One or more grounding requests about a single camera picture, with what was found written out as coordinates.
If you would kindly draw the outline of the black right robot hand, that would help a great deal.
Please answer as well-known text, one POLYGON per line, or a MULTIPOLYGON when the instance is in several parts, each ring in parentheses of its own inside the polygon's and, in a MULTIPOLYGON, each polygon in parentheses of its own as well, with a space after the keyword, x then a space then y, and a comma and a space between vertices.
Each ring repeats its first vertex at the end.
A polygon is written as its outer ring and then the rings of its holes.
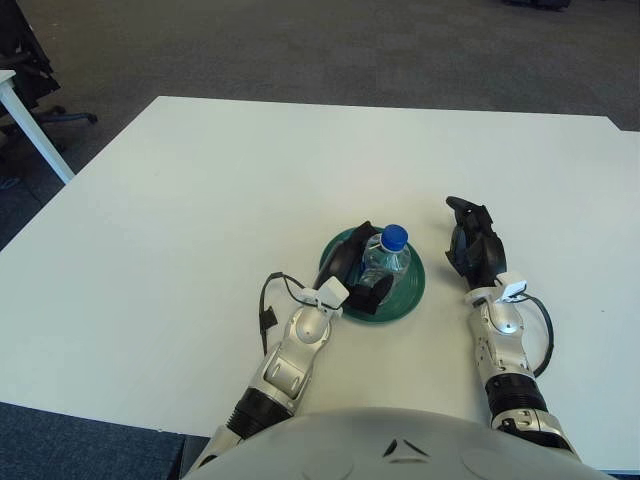
POLYGON ((507 271, 507 261, 487 208, 455 196, 448 196, 446 204, 456 221, 445 252, 449 263, 466 279, 470 290, 493 287, 497 276, 507 271))

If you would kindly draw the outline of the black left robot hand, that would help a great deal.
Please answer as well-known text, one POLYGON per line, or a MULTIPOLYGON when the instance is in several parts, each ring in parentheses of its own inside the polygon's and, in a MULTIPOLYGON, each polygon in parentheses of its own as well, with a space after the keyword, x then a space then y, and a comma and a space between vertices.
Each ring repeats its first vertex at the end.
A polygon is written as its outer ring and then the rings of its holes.
POLYGON ((369 221, 352 230, 341 243, 337 243, 320 262, 319 273, 313 287, 318 289, 330 277, 336 277, 348 290, 349 296, 343 303, 353 311, 374 315, 393 285, 393 275, 385 274, 372 286, 366 286, 355 277, 360 268, 365 246, 370 237, 378 231, 369 221))

